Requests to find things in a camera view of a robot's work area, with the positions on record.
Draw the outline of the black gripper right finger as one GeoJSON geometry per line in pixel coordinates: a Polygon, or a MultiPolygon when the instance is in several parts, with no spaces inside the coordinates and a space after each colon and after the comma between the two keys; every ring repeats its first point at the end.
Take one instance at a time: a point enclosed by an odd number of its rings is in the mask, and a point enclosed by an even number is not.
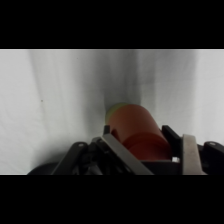
{"type": "Polygon", "coordinates": [[[180,137],[168,125],[162,126],[162,134],[171,145],[174,156],[179,158],[181,175],[205,175],[196,138],[193,135],[184,134],[180,137]]]}

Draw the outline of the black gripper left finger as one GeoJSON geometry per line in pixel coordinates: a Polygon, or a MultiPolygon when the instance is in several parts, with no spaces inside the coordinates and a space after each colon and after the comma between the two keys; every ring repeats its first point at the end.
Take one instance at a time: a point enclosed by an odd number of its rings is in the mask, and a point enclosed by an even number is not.
{"type": "Polygon", "coordinates": [[[98,140],[100,150],[99,168],[106,175],[152,175],[152,172],[132,155],[105,125],[103,136],[98,140]]]}

